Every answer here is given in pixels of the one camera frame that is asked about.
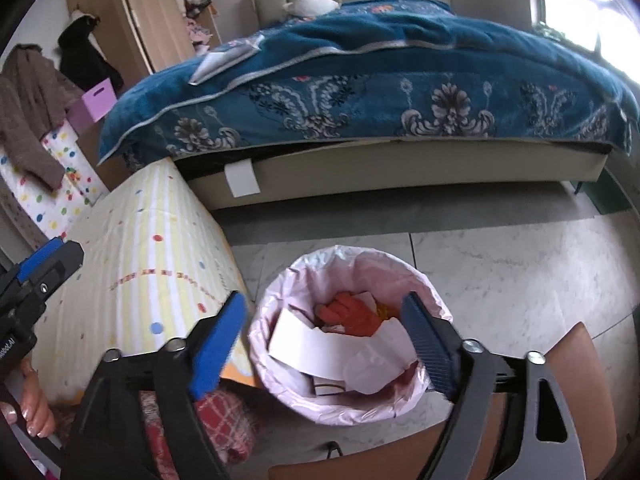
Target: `bed frame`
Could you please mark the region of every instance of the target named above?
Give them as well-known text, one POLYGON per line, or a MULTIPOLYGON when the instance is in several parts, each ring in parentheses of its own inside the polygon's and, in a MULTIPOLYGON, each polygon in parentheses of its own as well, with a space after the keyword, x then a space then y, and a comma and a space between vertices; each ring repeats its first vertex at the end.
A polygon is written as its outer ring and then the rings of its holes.
MULTIPOLYGON (((292 0, 252 0, 262 28, 292 0)), ((607 155, 562 142, 498 139, 372 139, 254 164, 260 193, 234 198, 224 173, 191 180, 209 209, 305 196, 469 182, 597 180, 607 155)))

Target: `blue blanket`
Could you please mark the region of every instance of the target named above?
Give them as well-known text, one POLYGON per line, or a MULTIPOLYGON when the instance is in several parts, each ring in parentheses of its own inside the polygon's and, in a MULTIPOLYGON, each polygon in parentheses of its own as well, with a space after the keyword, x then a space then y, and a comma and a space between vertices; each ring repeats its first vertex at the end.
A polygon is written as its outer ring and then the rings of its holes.
POLYGON ((260 33, 259 52, 199 85, 188 83, 194 58, 126 92, 100 135, 101 160, 122 153, 140 168, 165 156, 397 136, 588 141, 628 153, 638 127, 633 94, 606 69, 440 2, 357 2, 260 33))

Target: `polka dot fabric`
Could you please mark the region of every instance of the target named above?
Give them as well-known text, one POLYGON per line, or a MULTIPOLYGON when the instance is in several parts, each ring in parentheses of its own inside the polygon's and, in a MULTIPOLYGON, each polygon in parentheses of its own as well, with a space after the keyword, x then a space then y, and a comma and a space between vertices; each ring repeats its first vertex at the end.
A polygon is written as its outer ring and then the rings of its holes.
MULTIPOLYGON (((84 265, 37 324, 33 356, 51 399, 77 399, 109 348, 156 351, 215 316, 231 291, 246 293, 222 230, 169 159, 135 173, 67 235, 82 244, 84 265)), ((240 339, 223 377, 255 384, 240 339)))
POLYGON ((53 192, 37 178, 22 174, 0 146, 0 202, 32 248, 68 232, 81 214, 109 192, 78 149, 76 140, 78 136, 66 121, 42 140, 47 151, 66 169, 62 186, 53 192))

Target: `window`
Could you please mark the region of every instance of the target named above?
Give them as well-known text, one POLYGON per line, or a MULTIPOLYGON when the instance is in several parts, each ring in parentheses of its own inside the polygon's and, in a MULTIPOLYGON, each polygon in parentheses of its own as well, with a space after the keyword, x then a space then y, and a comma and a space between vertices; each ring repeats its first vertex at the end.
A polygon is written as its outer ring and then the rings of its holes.
POLYGON ((621 0, 539 0, 540 21, 640 83, 640 32, 621 0))

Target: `screw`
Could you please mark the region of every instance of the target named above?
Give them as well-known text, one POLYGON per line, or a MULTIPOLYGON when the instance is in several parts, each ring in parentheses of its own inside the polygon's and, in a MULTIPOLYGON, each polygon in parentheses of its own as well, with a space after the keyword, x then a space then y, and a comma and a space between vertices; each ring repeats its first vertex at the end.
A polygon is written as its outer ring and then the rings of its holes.
POLYGON ((169 339, 166 345, 164 345, 164 349, 168 352, 179 352, 180 350, 184 350, 187 348, 187 342, 181 337, 174 337, 173 339, 169 339))
POLYGON ((484 352, 482 345, 475 339, 465 339, 462 342, 462 348, 464 348, 467 352, 471 352, 472 354, 481 354, 482 352, 484 352))
POLYGON ((122 357, 122 352, 117 348, 112 348, 111 350, 107 350, 102 356, 102 360, 105 363, 113 363, 122 357))
POLYGON ((545 357, 540 352, 527 352, 527 359, 535 365, 543 365, 546 362, 545 357))

